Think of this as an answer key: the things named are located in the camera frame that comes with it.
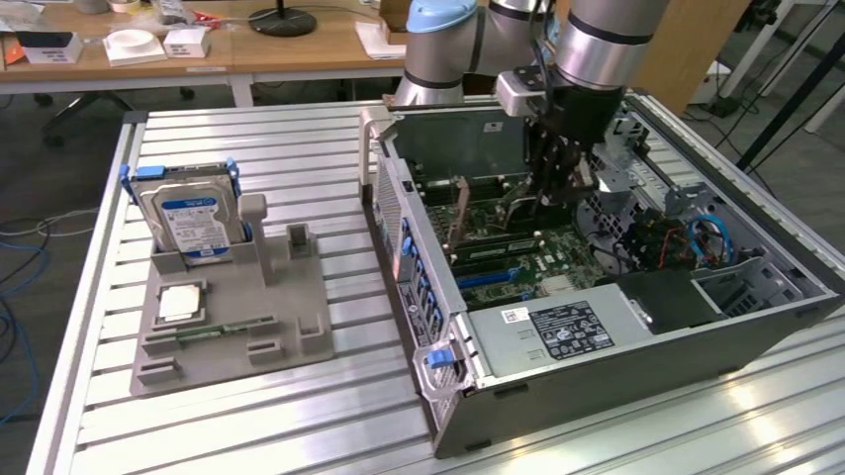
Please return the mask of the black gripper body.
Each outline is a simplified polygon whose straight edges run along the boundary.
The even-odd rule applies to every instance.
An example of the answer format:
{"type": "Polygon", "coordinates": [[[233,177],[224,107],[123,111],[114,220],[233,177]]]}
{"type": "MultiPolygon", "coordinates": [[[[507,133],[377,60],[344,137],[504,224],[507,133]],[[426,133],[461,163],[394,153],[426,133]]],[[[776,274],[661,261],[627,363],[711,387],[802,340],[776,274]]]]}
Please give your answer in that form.
{"type": "Polygon", "coordinates": [[[543,130],[571,143],[596,144],[604,141],[627,89],[595,90],[565,85],[529,100],[543,130]]]}

